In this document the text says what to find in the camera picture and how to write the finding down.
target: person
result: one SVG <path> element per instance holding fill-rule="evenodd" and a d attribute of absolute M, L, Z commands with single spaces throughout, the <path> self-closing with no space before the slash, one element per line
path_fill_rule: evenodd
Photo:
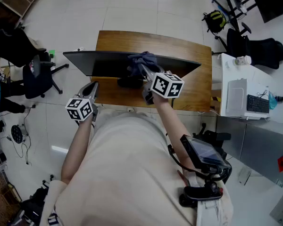
<path fill-rule="evenodd" d="M 167 99 L 153 93 L 153 102 L 180 163 L 194 169 L 180 141 L 190 133 Z M 50 182 L 41 226 L 199 225 L 197 210 L 179 204 L 185 184 L 156 120 L 143 113 L 105 109 L 97 117 L 88 146 L 91 129 L 89 116 L 79 124 L 61 180 Z M 203 225 L 229 225 L 231 221 L 227 189 L 222 181 L 218 185 L 224 190 L 219 204 L 222 212 L 217 210 L 218 217 L 222 214 L 221 224 L 214 209 L 215 217 L 202 217 L 210 222 Z"/>
<path fill-rule="evenodd" d="M 24 86 L 19 84 L 18 81 L 11 82 L 10 85 L 0 81 L 0 112 L 24 113 L 25 105 L 19 105 L 6 99 L 6 97 L 21 96 L 24 94 Z"/>

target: person's leg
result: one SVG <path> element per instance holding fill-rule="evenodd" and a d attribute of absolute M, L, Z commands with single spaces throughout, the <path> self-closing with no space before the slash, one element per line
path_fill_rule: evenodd
<path fill-rule="evenodd" d="M 25 105 L 19 105 L 12 102 L 6 98 L 1 98 L 0 100 L 0 112 L 9 111 L 12 113 L 24 113 Z"/>
<path fill-rule="evenodd" d="M 10 96 L 22 96 L 25 94 L 24 86 L 17 81 L 11 82 L 10 86 L 7 83 L 0 82 L 1 97 L 6 98 Z"/>

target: backpack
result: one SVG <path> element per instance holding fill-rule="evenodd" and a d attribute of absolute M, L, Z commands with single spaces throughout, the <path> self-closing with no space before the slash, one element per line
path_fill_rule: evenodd
<path fill-rule="evenodd" d="M 205 20 L 207 22 L 208 31 L 211 30 L 211 32 L 215 35 L 215 33 L 218 33 L 224 29 L 226 18 L 222 12 L 215 10 L 209 14 L 204 13 L 203 15 L 204 18 L 202 19 L 202 21 Z"/>

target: hand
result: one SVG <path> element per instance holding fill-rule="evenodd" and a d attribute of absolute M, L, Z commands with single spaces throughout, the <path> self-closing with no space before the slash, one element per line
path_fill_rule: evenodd
<path fill-rule="evenodd" d="M 161 97 L 159 94 L 156 94 L 154 91 L 152 91 L 152 95 L 153 95 L 153 102 L 155 106 L 158 106 L 164 103 L 167 103 L 167 104 L 169 103 L 168 99 Z"/>

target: bottle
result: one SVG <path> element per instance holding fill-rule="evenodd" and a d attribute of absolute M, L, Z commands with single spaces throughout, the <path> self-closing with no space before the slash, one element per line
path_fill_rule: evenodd
<path fill-rule="evenodd" d="M 234 65 L 250 65 L 251 64 L 251 58 L 250 56 L 241 56 L 233 59 Z"/>

